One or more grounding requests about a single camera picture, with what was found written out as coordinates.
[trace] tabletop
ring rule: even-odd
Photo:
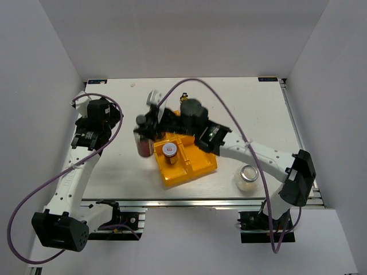
[[[166,188],[155,157],[138,155],[132,130],[135,118],[146,113],[148,94],[157,89],[165,94],[182,78],[108,79],[104,84],[87,84],[87,93],[101,93],[115,99],[124,119],[120,133],[103,151],[85,189],[84,199],[241,199],[264,198],[259,182],[253,192],[239,190],[234,174],[244,164],[217,157],[215,172],[190,182]],[[257,77],[202,78],[221,96],[249,139],[275,150],[298,152],[299,145],[277,81],[260,82]],[[186,92],[209,110],[209,118],[238,132],[225,109],[211,92],[198,82],[179,86],[167,100],[167,107],[179,109]],[[266,174],[270,193],[280,185]]]

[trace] gray wall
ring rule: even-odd
[[[17,203],[54,175],[65,153],[74,111],[69,105],[83,84],[37,0],[5,0],[0,8],[0,266],[23,274],[25,264],[6,244],[6,225]],[[13,228],[18,250],[28,256],[33,212],[51,189],[21,209]]]
[[[287,77],[328,0],[40,0],[81,78]]]
[[[367,274],[367,2],[330,1],[288,80],[291,105],[358,271]]]

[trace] wall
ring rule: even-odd
[[[288,92],[325,203],[367,274],[367,2],[330,1],[288,79]]]
[[[328,0],[40,0],[81,78],[287,77]]]
[[[26,194],[61,168],[74,117],[69,102],[83,83],[37,0],[2,1],[0,64],[0,266],[23,274],[25,264],[6,244],[7,221]],[[29,201],[15,221],[13,238],[24,256],[34,237],[30,220],[50,191]]]

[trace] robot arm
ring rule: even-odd
[[[103,98],[82,97],[74,107],[81,117],[76,121],[76,132],[63,170],[104,146],[120,120],[119,111]],[[102,224],[120,222],[119,205],[115,202],[101,201],[84,211],[80,209],[84,190],[100,154],[62,176],[44,212],[34,213],[32,225],[43,246],[79,252],[86,245],[89,233]]]
[[[160,139],[165,132],[191,135],[195,137],[195,145],[217,156],[236,159],[247,164],[256,165],[248,149],[248,144],[241,136],[228,127],[210,121],[208,110],[195,99],[187,99],[181,103],[180,115],[177,116],[164,105],[157,107],[161,96],[152,91],[147,104],[150,111],[136,118],[138,128],[135,133],[145,139]],[[315,168],[310,154],[299,150],[297,154],[280,152],[259,143],[251,146],[258,157],[263,170],[282,183],[276,193],[271,195],[272,217],[276,223],[292,206],[306,205],[314,179]],[[267,230],[267,206],[253,220],[248,222],[248,230]]]

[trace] black label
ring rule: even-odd
[[[90,79],[88,80],[88,84],[106,84],[107,79]]]
[[[258,77],[259,82],[278,82],[277,77]]]

